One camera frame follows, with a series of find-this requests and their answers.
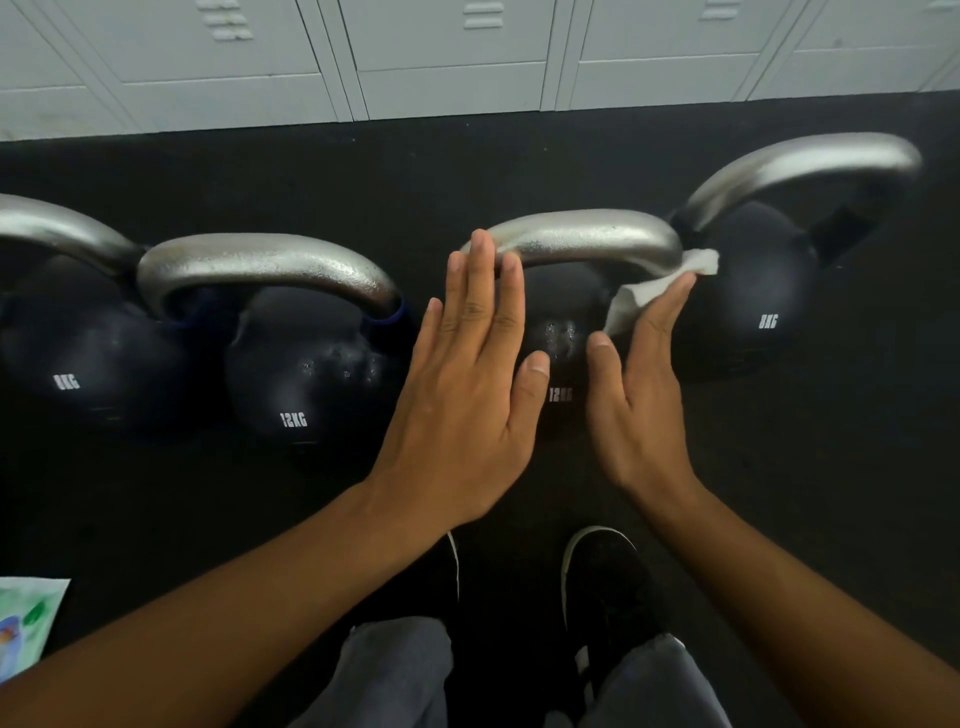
person's left hand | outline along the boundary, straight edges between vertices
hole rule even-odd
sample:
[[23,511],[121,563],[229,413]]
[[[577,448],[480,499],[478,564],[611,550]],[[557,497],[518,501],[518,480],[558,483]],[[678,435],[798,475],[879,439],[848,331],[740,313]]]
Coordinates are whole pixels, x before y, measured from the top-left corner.
[[530,461],[550,358],[523,338],[523,270],[503,256],[494,306],[495,249],[475,231],[469,257],[450,254],[446,305],[431,299],[410,373],[367,480],[374,498],[412,507],[439,530],[483,516]]

fingernail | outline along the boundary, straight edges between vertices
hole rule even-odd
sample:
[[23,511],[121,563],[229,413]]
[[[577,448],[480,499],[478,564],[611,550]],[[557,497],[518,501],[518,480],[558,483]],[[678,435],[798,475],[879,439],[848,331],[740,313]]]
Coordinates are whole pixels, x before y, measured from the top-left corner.
[[596,347],[608,347],[611,345],[610,337],[603,331],[595,331],[587,339],[587,346],[591,349]]
[[527,357],[527,369],[534,372],[540,372],[542,375],[550,378],[550,357],[546,352],[533,352]]

8kg kettlebell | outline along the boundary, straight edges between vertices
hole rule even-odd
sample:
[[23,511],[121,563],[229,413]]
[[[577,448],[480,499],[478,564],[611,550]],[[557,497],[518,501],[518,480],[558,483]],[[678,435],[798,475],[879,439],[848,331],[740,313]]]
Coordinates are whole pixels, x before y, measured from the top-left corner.
[[191,235],[144,255],[137,284],[156,315],[172,321],[185,291],[247,286],[225,354],[237,418],[289,445],[379,446],[416,330],[396,286],[370,260],[298,235]]
[[[519,359],[550,355],[550,386],[541,426],[562,428],[582,411],[587,395],[587,337],[603,328],[612,288],[590,263],[631,263],[654,277],[681,263],[674,230],[659,217],[622,209],[544,212],[488,230],[499,269],[503,254],[524,266],[526,322]],[[469,250],[469,243],[464,246]]]
[[149,314],[134,286],[146,247],[13,195],[0,195],[0,237],[56,254],[4,301],[0,346],[13,380],[116,430],[156,433],[205,417],[222,394],[216,331],[205,326],[205,302],[191,302],[177,326]]
[[[747,374],[794,336],[817,272],[865,238],[920,172],[920,152],[884,133],[806,136],[764,147],[704,182],[671,218],[685,248],[720,254],[701,277],[673,330],[681,380]],[[852,198],[799,228],[755,195],[787,182],[850,178]]]

sneaker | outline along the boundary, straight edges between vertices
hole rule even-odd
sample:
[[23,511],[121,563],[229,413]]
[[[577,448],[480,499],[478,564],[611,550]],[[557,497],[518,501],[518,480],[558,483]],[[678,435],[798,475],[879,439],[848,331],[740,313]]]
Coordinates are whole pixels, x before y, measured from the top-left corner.
[[417,561],[355,606],[348,621],[356,626],[401,617],[433,617],[449,632],[459,602],[460,559],[453,533],[447,531]]
[[564,626],[587,707],[630,650],[662,633],[652,587],[636,547],[619,531],[590,526],[566,545]]

white tissue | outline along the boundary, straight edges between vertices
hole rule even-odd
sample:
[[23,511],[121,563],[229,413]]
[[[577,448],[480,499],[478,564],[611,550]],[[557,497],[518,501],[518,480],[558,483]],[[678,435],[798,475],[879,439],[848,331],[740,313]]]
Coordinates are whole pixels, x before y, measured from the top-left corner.
[[684,251],[684,262],[674,273],[661,279],[621,285],[610,303],[607,323],[603,330],[608,336],[629,331],[646,305],[666,290],[673,279],[693,271],[702,276],[715,276],[720,265],[720,254],[712,249]]

